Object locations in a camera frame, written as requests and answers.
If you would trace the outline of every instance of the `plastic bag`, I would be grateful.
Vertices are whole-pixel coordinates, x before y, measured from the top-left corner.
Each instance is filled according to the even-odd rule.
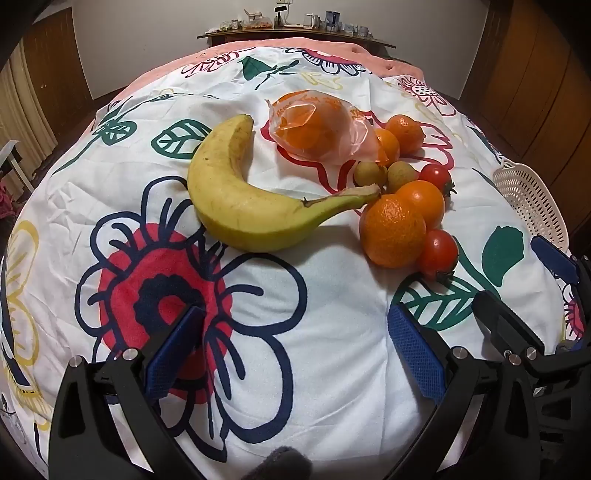
[[[269,103],[269,134],[289,153],[321,163],[383,161],[374,128],[353,105],[302,90]]]

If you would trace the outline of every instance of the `bedsheet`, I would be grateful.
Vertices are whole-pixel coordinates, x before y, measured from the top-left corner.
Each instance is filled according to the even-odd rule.
[[[69,358],[141,348],[192,301],[207,311],[199,351],[157,408],[212,480],[239,478],[281,445],[307,455],[319,478],[382,478],[431,410],[388,334],[398,301],[448,344],[493,358],[470,310],[487,289],[554,350],[561,290],[489,178],[500,156],[421,79],[380,78],[320,47],[244,47],[176,67],[98,112],[23,208],[2,261],[3,409],[45,474]],[[421,122],[424,146],[405,160],[417,170],[445,166],[458,192],[443,220],[460,246],[450,288],[410,268],[371,265],[359,212],[274,254],[236,251],[199,224],[188,165],[211,129],[237,113],[255,121],[251,184],[306,198],[352,185],[351,161],[294,158],[269,136],[266,100],[309,88],[347,100],[374,125],[395,113]],[[145,466],[121,409],[112,412],[131,458]],[[461,432],[446,462],[465,440]]]

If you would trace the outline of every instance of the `blue gripper pad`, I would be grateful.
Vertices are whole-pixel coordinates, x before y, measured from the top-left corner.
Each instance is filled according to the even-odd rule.
[[[150,403],[164,398],[173,386],[180,368],[195,348],[202,329],[201,317],[202,309],[189,307],[146,367],[144,395]]]
[[[579,283],[577,264],[541,235],[531,239],[531,249],[550,272],[565,283]]]
[[[439,405],[446,392],[443,366],[413,325],[413,320],[398,305],[392,305],[388,312],[388,333],[413,373],[423,397],[431,398]]]

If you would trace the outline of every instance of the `metal screw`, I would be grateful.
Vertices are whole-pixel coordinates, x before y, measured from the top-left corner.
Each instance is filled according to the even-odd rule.
[[[133,360],[137,356],[138,351],[135,348],[128,348],[125,352],[123,352],[123,359],[127,361]]]
[[[519,355],[512,353],[509,355],[509,363],[517,367],[518,365],[521,365],[521,357],[519,357]]]
[[[530,346],[525,351],[525,354],[527,355],[527,358],[529,358],[530,360],[535,360],[535,358],[538,356],[538,351],[534,347]]]
[[[454,347],[452,353],[453,356],[456,357],[458,360],[464,360],[468,356],[468,350],[466,350],[462,346]]]
[[[72,358],[70,358],[70,361],[68,362],[68,364],[71,367],[78,367],[80,364],[82,363],[82,357],[80,355],[75,355]]]

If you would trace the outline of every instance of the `cup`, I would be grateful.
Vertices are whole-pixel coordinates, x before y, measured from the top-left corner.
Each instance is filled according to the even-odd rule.
[[[340,13],[333,12],[331,10],[326,11],[326,30],[330,30],[330,27],[334,28],[339,25]]]

